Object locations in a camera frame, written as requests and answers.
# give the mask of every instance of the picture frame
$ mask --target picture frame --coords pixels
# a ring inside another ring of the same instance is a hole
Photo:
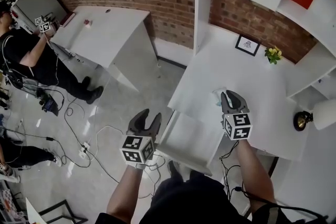
[[[255,56],[257,54],[259,46],[260,46],[259,42],[252,40],[248,37],[245,37],[243,35],[239,35],[235,48],[247,54]]]

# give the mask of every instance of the small pink object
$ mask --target small pink object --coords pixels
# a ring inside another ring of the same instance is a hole
[[[90,28],[92,25],[92,21],[86,19],[84,20],[84,24],[85,24],[85,27]]]

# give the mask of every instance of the baseboard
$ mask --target baseboard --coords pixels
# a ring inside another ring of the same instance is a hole
[[[157,56],[175,63],[179,63],[183,66],[188,66],[189,62],[193,58],[192,49],[177,43],[172,43],[156,38],[153,40],[153,45]]]

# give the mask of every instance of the person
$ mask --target person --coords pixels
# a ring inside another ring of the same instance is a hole
[[[59,167],[62,166],[62,161],[56,154],[34,146],[15,145],[4,137],[0,137],[0,168],[4,175],[12,175],[11,168],[33,166],[45,161],[53,162]]]
[[[272,182],[247,140],[239,142],[237,154],[246,191],[275,203]],[[196,171],[191,171],[190,179],[183,182],[172,161],[169,169],[171,178],[160,184],[140,223],[251,223],[229,202],[220,182]],[[96,224],[131,223],[142,172],[127,166],[107,212],[98,216]],[[290,223],[280,209],[253,199],[249,202],[252,223]]]
[[[93,91],[87,90],[90,78],[85,77],[83,82],[79,83],[75,75],[47,45],[47,37],[53,35],[53,30],[45,32],[45,35],[39,38],[23,29],[10,29],[12,21],[9,7],[1,2],[0,40],[3,42],[6,37],[12,36],[3,50],[5,58],[11,62],[11,68],[46,86],[63,88],[72,96],[85,100],[88,104],[92,104],[102,95],[102,86]]]

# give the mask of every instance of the black t-shirt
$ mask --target black t-shirt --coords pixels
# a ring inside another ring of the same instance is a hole
[[[54,82],[57,56],[48,45],[45,46],[36,65],[31,68],[34,74],[33,76],[27,66],[20,65],[19,63],[27,52],[36,46],[40,38],[36,35],[29,34],[23,29],[12,29],[3,34],[0,40],[4,41],[7,36],[12,37],[8,40],[4,48],[4,55],[6,59],[11,62],[12,68],[28,78],[34,78],[44,84]]]
[[[290,223],[278,208],[261,207],[253,216],[252,223],[267,224]],[[152,204],[144,215],[141,224],[147,223],[251,223],[241,216],[228,201],[223,190],[218,188],[197,187],[185,182]],[[96,224],[124,224],[111,215],[101,213]]]

